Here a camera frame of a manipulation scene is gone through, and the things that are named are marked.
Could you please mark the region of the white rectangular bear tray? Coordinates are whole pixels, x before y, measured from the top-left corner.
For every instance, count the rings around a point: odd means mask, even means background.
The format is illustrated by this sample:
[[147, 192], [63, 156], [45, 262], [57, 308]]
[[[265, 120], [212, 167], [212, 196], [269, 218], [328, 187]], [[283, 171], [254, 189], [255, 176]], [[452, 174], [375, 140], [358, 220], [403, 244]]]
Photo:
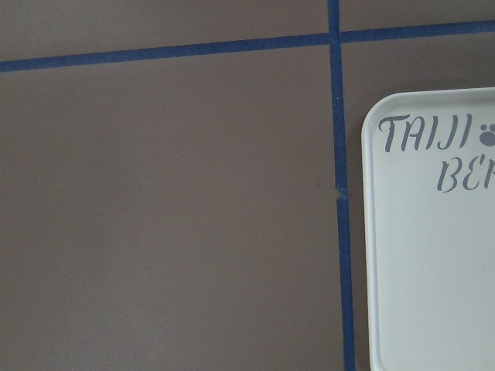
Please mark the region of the white rectangular bear tray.
[[361, 132], [370, 367], [494, 368], [494, 90], [393, 94]]

